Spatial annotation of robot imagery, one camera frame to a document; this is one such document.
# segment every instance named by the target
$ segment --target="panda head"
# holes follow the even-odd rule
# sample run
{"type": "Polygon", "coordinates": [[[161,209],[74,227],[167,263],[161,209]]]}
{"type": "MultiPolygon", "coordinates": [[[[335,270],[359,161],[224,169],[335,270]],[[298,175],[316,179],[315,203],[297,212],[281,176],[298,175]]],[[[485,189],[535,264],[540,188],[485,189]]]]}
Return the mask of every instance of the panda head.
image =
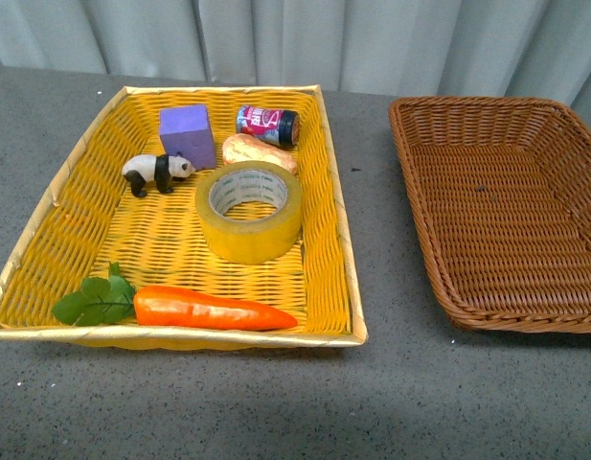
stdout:
{"type": "Polygon", "coordinates": [[[189,177],[195,172],[195,168],[189,160],[184,158],[180,152],[177,156],[169,157],[169,169],[171,177],[189,177]]]}

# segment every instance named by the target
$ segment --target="toy panda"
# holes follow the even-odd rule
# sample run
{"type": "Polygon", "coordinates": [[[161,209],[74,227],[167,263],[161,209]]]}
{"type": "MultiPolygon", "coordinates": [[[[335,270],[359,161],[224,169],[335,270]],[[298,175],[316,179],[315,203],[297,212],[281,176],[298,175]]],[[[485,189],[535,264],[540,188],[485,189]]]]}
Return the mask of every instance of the toy panda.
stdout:
{"type": "Polygon", "coordinates": [[[131,184],[131,192],[138,198],[147,195],[142,189],[147,182],[156,182],[157,190],[162,194],[170,194],[170,180],[183,181],[195,172],[189,160],[182,155],[156,156],[151,154],[137,155],[123,166],[122,174],[131,184]]]}

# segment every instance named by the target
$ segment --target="toy carrot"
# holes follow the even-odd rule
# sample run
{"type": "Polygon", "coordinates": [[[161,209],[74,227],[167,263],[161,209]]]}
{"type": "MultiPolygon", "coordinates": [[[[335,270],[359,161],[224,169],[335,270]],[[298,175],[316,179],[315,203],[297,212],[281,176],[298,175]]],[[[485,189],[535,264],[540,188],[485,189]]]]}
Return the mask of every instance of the toy carrot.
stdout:
{"type": "Polygon", "coordinates": [[[226,299],[184,287],[151,285],[133,297],[138,324],[265,331],[297,326],[290,314],[259,302],[226,299]]]}
{"type": "Polygon", "coordinates": [[[85,278],[80,290],[64,296],[53,315],[65,324],[115,324],[137,316],[143,326],[184,326],[267,331],[297,326],[290,314],[259,302],[226,299],[184,287],[150,285],[137,292],[110,264],[108,278],[85,278]]]}

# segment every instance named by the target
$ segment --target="bread roll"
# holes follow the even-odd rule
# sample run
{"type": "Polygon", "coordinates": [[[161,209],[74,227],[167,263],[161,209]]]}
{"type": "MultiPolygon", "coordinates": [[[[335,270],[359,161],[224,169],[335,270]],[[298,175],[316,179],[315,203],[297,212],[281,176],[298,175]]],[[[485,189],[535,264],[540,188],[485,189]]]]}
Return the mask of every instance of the bread roll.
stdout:
{"type": "Polygon", "coordinates": [[[288,151],[270,146],[249,134],[234,134],[222,145],[222,161],[225,165],[238,161],[260,160],[282,166],[297,175],[297,161],[288,151]]]}

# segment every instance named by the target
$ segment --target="purple cube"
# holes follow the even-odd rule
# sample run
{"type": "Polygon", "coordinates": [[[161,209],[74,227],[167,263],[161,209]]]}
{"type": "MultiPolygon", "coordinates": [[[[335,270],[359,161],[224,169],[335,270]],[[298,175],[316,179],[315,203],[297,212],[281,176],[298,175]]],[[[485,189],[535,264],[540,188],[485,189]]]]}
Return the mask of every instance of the purple cube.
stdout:
{"type": "Polygon", "coordinates": [[[196,170],[216,168],[215,140],[205,104],[162,109],[159,137],[167,155],[182,153],[196,170]]]}

